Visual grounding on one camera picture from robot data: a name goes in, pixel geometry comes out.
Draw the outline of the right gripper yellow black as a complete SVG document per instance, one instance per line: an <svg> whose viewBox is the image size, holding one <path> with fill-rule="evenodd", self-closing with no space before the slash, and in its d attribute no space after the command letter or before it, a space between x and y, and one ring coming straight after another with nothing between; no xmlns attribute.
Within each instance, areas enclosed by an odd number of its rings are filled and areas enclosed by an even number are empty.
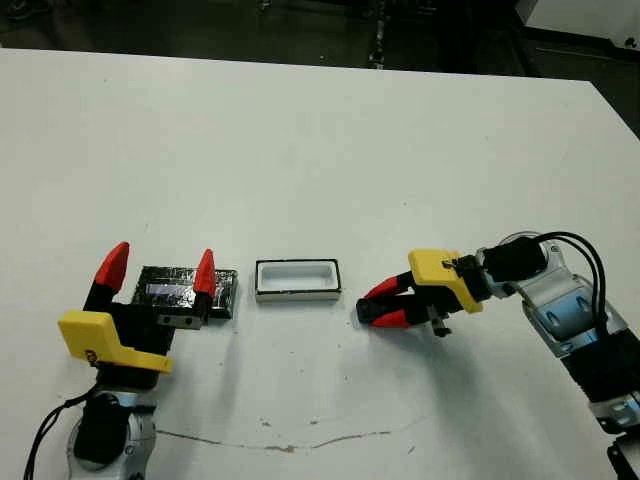
<svg viewBox="0 0 640 480"><path fill-rule="evenodd" d="M454 250L415 249L408 255L411 273L389 277L375 285L365 296L373 300L397 296L414 289L426 305L428 322L438 337L451 329L445 325L450 314L483 311L488 285L483 269L474 255L461 256ZM425 323L425 314L415 308L401 308L377 316L377 328L410 328Z"/></svg>

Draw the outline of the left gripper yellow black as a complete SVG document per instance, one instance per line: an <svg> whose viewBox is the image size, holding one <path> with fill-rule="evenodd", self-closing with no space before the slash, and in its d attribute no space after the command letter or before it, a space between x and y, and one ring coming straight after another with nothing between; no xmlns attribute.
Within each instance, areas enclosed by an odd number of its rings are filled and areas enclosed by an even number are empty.
<svg viewBox="0 0 640 480"><path fill-rule="evenodd" d="M107 308L126 276L130 244L118 243L97 270L85 308ZM208 323L216 292L214 255L206 249L193 282L193 308L112 303L105 311L71 310L58 326L72 357L97 369L96 383L113 390L151 390L173 360L168 352L177 329Z"/></svg>

